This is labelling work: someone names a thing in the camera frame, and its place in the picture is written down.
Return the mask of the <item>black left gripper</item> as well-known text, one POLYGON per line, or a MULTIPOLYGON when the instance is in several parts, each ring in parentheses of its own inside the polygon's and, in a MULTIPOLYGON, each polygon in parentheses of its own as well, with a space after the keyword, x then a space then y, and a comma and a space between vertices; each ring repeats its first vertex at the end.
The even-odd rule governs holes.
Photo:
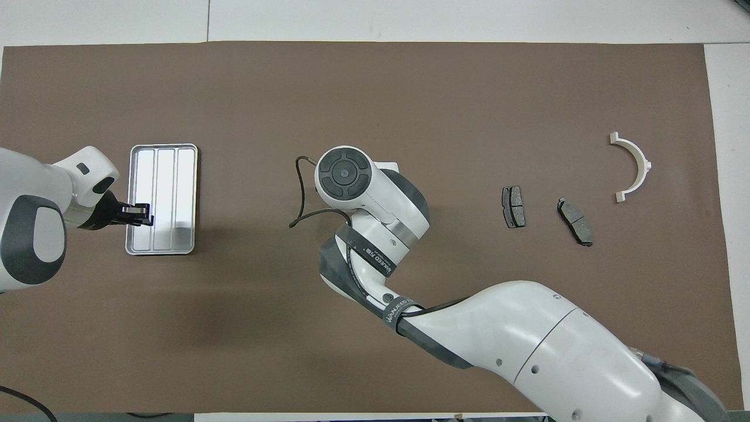
POLYGON ((91 216, 78 228, 84 230, 101 230, 110 225, 148 226, 154 224, 149 203, 134 204, 134 212, 125 209, 133 205, 121 202, 112 192, 106 192, 96 204, 91 216))

